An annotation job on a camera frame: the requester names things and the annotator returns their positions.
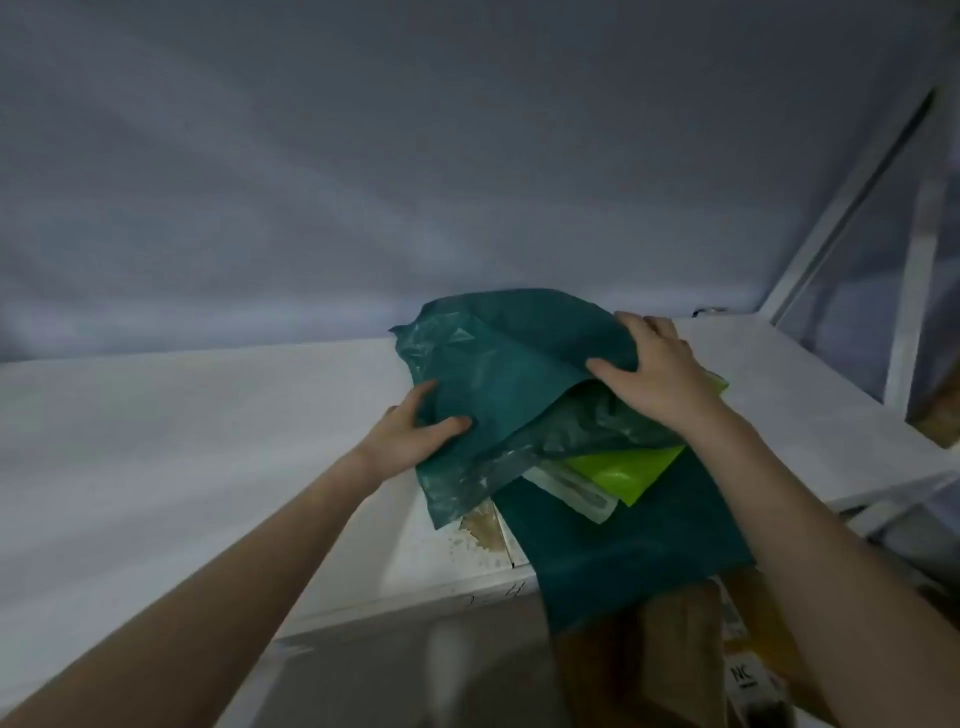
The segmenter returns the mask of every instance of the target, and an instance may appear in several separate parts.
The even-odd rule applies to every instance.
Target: forearm
[[[353,455],[31,696],[13,726],[209,726],[375,485]]]
[[[841,723],[954,724],[956,632],[742,418],[718,407],[684,435],[716,480]]]

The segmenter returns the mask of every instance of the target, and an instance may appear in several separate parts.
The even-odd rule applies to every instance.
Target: plastic sheet
[[[754,559],[716,484],[685,450],[632,508],[592,523],[523,478],[500,509],[559,632]]]
[[[417,468],[438,528],[541,460],[682,443],[585,369],[593,356],[637,366],[630,333],[592,303],[542,288],[473,293],[428,303],[391,331],[414,382],[440,381],[421,422],[473,418]]]

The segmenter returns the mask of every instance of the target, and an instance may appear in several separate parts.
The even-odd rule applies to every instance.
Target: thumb
[[[447,440],[469,430],[471,425],[473,420],[469,417],[448,417],[435,425],[419,428],[417,435],[425,453],[423,457],[429,457],[443,447]]]
[[[600,381],[613,389],[613,393],[623,399],[635,372],[624,372],[617,369],[606,359],[588,359],[587,370]]]

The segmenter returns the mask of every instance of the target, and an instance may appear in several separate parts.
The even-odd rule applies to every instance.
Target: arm
[[[298,496],[90,649],[0,726],[212,725],[363,499],[470,426],[469,418],[414,426],[433,384],[411,390]]]
[[[960,634],[901,584],[713,392],[667,319],[618,314],[642,366],[590,370],[678,432],[716,480],[846,728],[956,725]]]

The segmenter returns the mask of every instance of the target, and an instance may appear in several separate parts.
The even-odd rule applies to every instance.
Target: white shelf
[[[759,317],[678,326],[731,383],[730,404],[831,506],[949,470]],[[390,339],[0,367],[0,706],[269,515],[409,382]],[[407,474],[354,516],[280,634],[467,608],[530,576],[456,525],[434,531]]]

